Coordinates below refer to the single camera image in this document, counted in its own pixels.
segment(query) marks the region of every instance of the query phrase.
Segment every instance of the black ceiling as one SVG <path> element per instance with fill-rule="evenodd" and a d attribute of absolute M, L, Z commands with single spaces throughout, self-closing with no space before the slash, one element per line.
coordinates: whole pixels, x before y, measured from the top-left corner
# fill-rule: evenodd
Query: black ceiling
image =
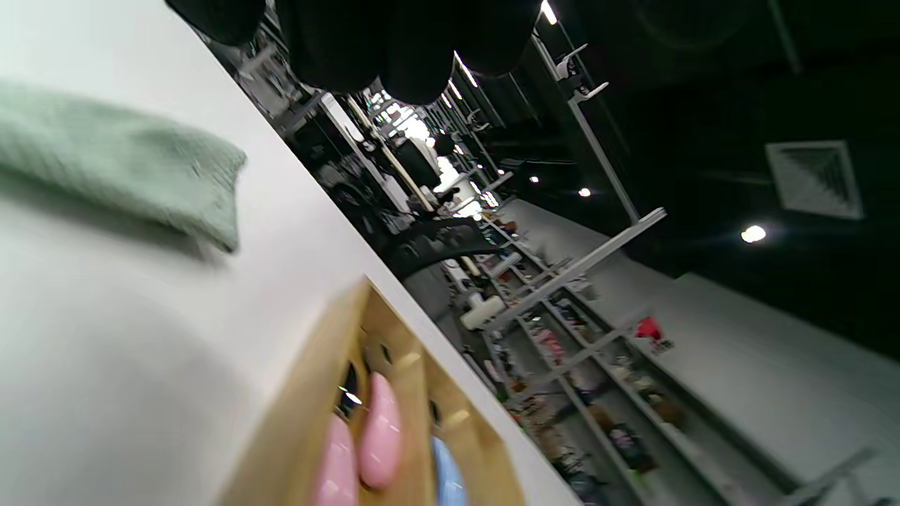
<path fill-rule="evenodd" d="M 900 218 L 900 5 L 782 3 L 795 68 L 766 0 L 552 5 L 572 43 L 589 44 L 593 80 L 610 82 L 582 107 L 639 212 L 669 212 L 630 255 L 672 276 L 693 270 L 900 357 L 889 321 L 900 284 L 891 233 Z M 541 20 L 538 32 L 559 61 L 569 48 L 559 25 Z M 525 164 L 507 191 L 594 230 L 621 230 L 626 215 L 532 48 L 513 76 L 481 83 L 503 126 L 454 77 L 491 120 L 491 155 L 573 163 Z M 792 140 L 847 141 L 865 219 L 782 209 L 763 146 Z M 528 181 L 533 174 L 540 183 Z M 590 198 L 576 196 L 583 186 Z M 740 231 L 753 223 L 769 237 L 744 244 Z"/>

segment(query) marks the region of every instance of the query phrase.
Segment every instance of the blue object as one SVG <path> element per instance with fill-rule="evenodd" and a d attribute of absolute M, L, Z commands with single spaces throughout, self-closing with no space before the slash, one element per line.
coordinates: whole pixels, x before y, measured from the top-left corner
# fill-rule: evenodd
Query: blue object
<path fill-rule="evenodd" d="M 431 449 L 437 474 L 437 506 L 467 506 L 463 475 L 444 441 L 432 436 Z"/>

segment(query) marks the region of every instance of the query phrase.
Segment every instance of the white wall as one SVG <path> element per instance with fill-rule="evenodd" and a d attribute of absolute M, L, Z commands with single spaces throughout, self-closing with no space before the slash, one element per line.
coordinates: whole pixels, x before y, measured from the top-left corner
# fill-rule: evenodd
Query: white wall
<path fill-rule="evenodd" d="M 582 256 L 602 235 L 529 203 L 510 203 L 534 243 Z M 676 347 L 662 364 L 789 471 L 813 479 L 864 445 L 878 450 L 864 488 L 900 497 L 900 366 L 784 312 L 687 274 L 620 255 L 589 273 L 610 323 L 644 308 Z M 849 504 L 843 490 L 830 504 Z"/>

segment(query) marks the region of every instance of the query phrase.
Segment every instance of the red item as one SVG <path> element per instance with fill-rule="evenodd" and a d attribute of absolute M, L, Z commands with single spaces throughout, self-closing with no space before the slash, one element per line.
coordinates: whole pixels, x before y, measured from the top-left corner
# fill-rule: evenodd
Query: red item
<path fill-rule="evenodd" d="M 650 338 L 654 341 L 662 341 L 662 330 L 653 318 L 644 318 L 637 326 L 637 337 Z"/>

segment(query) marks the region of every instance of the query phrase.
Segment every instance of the pink object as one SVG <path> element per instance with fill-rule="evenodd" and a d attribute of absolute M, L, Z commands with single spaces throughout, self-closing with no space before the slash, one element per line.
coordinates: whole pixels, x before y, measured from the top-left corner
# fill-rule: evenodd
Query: pink object
<path fill-rule="evenodd" d="M 359 481 L 353 437 L 350 428 L 336 414 L 331 415 L 325 444 L 313 506 L 357 506 Z"/>
<path fill-rule="evenodd" d="M 372 373 L 372 401 L 359 445 L 359 476 L 379 489 L 397 474 L 401 451 L 400 409 L 387 378 Z"/>

